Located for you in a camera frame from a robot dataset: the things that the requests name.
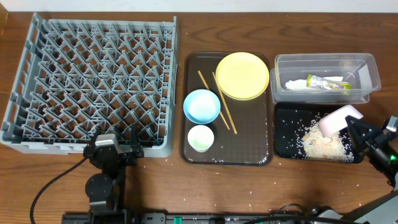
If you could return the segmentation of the white bowl with food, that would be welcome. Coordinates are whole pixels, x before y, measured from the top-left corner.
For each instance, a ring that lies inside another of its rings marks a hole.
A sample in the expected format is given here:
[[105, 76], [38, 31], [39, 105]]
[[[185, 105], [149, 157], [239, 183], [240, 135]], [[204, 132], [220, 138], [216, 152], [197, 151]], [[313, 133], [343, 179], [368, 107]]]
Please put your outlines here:
[[320, 132], [324, 138], [337, 133], [346, 128], [347, 122], [345, 118], [352, 116], [356, 119], [361, 119], [363, 115], [352, 105], [346, 105], [342, 108], [330, 113], [318, 122]]

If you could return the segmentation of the small white cup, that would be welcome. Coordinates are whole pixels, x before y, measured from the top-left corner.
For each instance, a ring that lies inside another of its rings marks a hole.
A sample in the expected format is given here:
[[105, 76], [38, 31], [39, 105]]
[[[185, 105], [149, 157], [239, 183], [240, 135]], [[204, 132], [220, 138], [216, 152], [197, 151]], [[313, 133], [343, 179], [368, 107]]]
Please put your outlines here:
[[207, 151], [214, 143], [213, 131], [205, 125], [196, 125], [187, 134], [189, 145], [197, 152]]

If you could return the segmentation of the green snack wrapper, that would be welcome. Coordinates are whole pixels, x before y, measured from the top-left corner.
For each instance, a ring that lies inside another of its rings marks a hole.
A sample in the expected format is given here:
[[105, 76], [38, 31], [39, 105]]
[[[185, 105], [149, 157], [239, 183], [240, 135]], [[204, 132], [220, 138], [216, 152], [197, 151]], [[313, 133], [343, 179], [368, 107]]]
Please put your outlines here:
[[346, 91], [352, 89], [352, 85], [347, 82], [331, 80], [330, 78], [322, 78], [309, 74], [307, 77], [307, 88]]

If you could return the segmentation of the yellow round plate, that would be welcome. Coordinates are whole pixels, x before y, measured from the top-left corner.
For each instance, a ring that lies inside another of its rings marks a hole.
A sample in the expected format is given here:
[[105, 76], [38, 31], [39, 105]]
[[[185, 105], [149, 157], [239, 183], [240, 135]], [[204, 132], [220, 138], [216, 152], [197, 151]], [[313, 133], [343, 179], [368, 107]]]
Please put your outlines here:
[[265, 92], [270, 73], [257, 55], [235, 52], [225, 56], [217, 65], [216, 82], [220, 90], [235, 100], [252, 100]]

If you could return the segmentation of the light blue bowl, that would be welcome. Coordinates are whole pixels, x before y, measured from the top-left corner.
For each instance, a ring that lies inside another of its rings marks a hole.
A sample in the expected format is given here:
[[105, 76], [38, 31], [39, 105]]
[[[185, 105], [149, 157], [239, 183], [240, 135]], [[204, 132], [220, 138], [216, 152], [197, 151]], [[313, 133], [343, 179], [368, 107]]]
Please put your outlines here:
[[183, 112], [195, 124], [208, 124], [219, 116], [221, 103], [212, 91], [199, 89], [185, 97]]

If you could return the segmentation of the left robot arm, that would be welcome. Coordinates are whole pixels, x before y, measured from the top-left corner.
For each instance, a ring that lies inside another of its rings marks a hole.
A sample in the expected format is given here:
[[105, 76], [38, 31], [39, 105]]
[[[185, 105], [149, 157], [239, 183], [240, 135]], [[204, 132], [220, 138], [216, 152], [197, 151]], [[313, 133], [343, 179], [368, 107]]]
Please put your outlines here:
[[83, 150], [88, 159], [101, 172], [92, 175], [85, 185], [90, 210], [88, 223], [137, 223], [130, 208], [124, 206], [126, 167], [135, 166], [144, 150], [131, 126], [129, 146], [122, 149], [115, 134], [103, 134], [97, 130]]

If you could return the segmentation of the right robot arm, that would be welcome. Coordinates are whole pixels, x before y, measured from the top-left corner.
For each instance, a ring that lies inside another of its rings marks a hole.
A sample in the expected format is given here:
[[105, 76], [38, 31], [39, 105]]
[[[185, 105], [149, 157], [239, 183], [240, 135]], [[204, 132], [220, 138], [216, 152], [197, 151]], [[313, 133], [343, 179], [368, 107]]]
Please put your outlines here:
[[397, 223], [397, 150], [391, 146], [391, 141], [397, 139], [397, 117], [391, 116], [382, 128], [352, 116], [345, 120], [356, 155], [367, 157], [387, 177], [393, 191], [349, 213], [341, 215], [328, 209], [318, 216], [350, 223]]

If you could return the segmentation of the white napkin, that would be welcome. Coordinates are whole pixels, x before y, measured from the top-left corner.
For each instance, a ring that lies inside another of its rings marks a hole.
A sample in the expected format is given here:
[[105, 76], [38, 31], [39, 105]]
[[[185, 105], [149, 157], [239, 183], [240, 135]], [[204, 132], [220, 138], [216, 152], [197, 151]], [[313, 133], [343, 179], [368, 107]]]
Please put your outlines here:
[[[342, 82], [343, 77], [325, 77], [326, 80], [332, 82]], [[307, 80], [289, 80], [285, 87], [287, 90], [308, 90]]]

